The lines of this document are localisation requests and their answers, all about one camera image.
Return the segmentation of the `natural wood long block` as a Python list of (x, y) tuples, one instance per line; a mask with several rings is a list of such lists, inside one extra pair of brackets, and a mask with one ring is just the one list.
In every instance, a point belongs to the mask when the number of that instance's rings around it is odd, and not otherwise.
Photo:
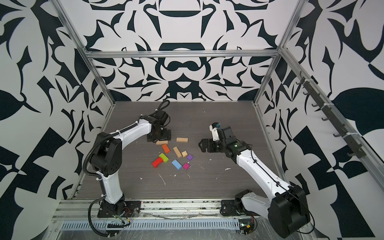
[(188, 138), (177, 138), (177, 142), (179, 143), (187, 143), (189, 141)]
[(183, 155), (181, 154), (180, 150), (178, 149), (178, 147), (173, 147), (173, 150), (175, 152), (175, 154), (177, 155), (178, 158), (181, 158)]
[(157, 141), (156, 142), (156, 145), (157, 146), (160, 146), (160, 145), (164, 145), (164, 144), (168, 144), (169, 141)]

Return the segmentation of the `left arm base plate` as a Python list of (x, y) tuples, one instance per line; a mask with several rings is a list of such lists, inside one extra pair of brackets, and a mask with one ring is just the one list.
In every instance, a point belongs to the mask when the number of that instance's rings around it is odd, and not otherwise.
[(116, 204), (110, 204), (106, 201), (101, 202), (98, 218), (112, 218), (115, 215), (130, 218), (140, 213), (141, 201), (119, 201)]

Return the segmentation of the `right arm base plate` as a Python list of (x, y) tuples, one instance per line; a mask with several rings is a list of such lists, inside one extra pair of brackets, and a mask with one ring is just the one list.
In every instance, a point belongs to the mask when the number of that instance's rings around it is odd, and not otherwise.
[(221, 200), (220, 214), (222, 216), (251, 216), (252, 214), (257, 216), (255, 212), (251, 212), (245, 209), (240, 200)]

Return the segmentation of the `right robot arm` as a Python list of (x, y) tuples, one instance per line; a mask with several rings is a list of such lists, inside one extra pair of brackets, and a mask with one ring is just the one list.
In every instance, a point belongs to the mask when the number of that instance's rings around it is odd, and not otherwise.
[(224, 153), (244, 169), (265, 193), (265, 197), (249, 190), (237, 194), (239, 211), (268, 219), (281, 238), (299, 232), (310, 223), (313, 216), (308, 207), (306, 193), (301, 187), (290, 185), (278, 177), (257, 157), (252, 145), (237, 139), (231, 127), (222, 127), (215, 122), (209, 129), (212, 138), (199, 142), (201, 151)]

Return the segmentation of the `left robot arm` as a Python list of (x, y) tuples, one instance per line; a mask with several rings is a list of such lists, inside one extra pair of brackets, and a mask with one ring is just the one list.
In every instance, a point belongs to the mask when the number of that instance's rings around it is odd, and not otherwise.
[(125, 147), (143, 136), (150, 143), (171, 139), (171, 131), (167, 129), (171, 118), (165, 112), (169, 105), (170, 101), (164, 100), (152, 114), (140, 115), (133, 124), (109, 134), (102, 132), (97, 135), (82, 169), (86, 175), (96, 177), (101, 182), (104, 203), (115, 207), (124, 201), (119, 169)]

